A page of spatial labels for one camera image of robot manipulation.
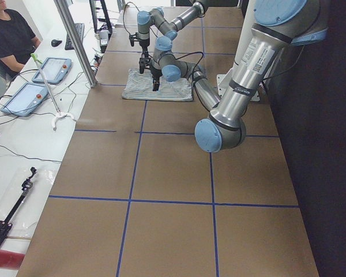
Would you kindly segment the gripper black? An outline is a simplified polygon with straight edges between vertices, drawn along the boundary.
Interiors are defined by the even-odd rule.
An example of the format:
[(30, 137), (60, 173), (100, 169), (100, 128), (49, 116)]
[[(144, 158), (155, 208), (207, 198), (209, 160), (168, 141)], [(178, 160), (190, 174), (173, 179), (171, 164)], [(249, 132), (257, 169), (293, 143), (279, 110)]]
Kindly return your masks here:
[(140, 40), (139, 45), (142, 48), (142, 54), (141, 57), (145, 59), (149, 59), (149, 51), (148, 47), (150, 45), (150, 39)]
[[(139, 72), (144, 73), (145, 69), (149, 69), (151, 59), (150, 58), (140, 58), (139, 59)], [(158, 91), (160, 88), (160, 78), (162, 72), (160, 69), (150, 68), (153, 77), (153, 91)]]

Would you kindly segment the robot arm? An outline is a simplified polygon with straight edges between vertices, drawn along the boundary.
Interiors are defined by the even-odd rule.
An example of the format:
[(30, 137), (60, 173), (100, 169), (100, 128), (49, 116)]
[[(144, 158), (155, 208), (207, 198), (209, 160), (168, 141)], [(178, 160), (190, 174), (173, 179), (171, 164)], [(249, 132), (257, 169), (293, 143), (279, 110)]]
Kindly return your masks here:
[(137, 29), (134, 35), (129, 35), (130, 44), (133, 47), (134, 42), (138, 42), (142, 47), (142, 54), (139, 60), (140, 73), (144, 73), (148, 68), (148, 62), (151, 60), (148, 53), (150, 45), (150, 27), (155, 26), (158, 31), (171, 40), (177, 37), (178, 31), (182, 30), (193, 20), (203, 17), (208, 10), (209, 1), (197, 0), (190, 1), (192, 6), (185, 12), (168, 22), (164, 17), (162, 8), (154, 8), (151, 11), (139, 11), (137, 13)]
[(171, 49), (177, 33), (208, 10), (207, 1), (193, 1), (192, 6), (172, 21), (160, 8), (139, 12), (138, 35), (149, 37), (148, 29), (156, 27), (157, 38), (150, 62), (152, 72), (169, 81), (186, 78), (192, 82), (207, 118), (195, 126), (195, 140), (206, 152), (219, 152), (239, 146), (246, 136), (243, 115), (258, 86), (279, 52), (288, 46), (312, 44), (324, 40), (328, 30), (329, 1), (250, 1), (245, 17), (251, 32), (240, 61), (228, 72), (228, 85), (219, 95), (200, 68), (175, 58)]

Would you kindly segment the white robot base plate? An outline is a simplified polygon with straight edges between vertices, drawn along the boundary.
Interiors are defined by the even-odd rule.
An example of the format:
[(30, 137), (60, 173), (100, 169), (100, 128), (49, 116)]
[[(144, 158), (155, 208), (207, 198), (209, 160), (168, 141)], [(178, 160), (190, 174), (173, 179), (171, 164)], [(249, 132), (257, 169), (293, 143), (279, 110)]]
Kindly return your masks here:
[(234, 92), (244, 96), (249, 96), (251, 101), (259, 102), (260, 96), (256, 89), (248, 89), (238, 84), (231, 75), (218, 74), (216, 77), (218, 94), (222, 98), (229, 88), (232, 88)]

